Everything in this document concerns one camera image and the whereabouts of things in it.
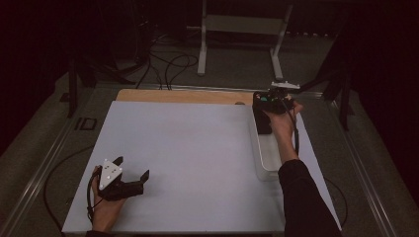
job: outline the floor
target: floor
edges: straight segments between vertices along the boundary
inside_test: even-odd
[[[270,87],[274,73],[268,43],[224,43],[214,35],[209,41],[207,72],[197,75],[197,65],[169,67],[158,57],[173,63],[193,64],[199,44],[194,38],[175,42],[160,38],[153,47],[152,66],[141,84],[126,86],[98,75],[96,88],[79,88],[79,108],[67,118],[67,75],[56,82],[48,98],[0,159],[1,236],[58,236],[43,203],[62,225],[79,185],[89,155],[100,133],[110,103],[121,88],[206,89],[252,91]],[[294,84],[314,79],[333,39],[286,37],[280,51],[285,78]],[[144,66],[126,79],[141,80]],[[396,172],[380,137],[362,108],[357,93],[351,93],[349,132],[336,119],[337,104],[320,96],[324,84],[295,95],[304,104],[302,117],[326,179],[330,195],[343,225],[343,236],[419,236],[419,211]],[[92,130],[76,128],[79,118],[96,119]]]

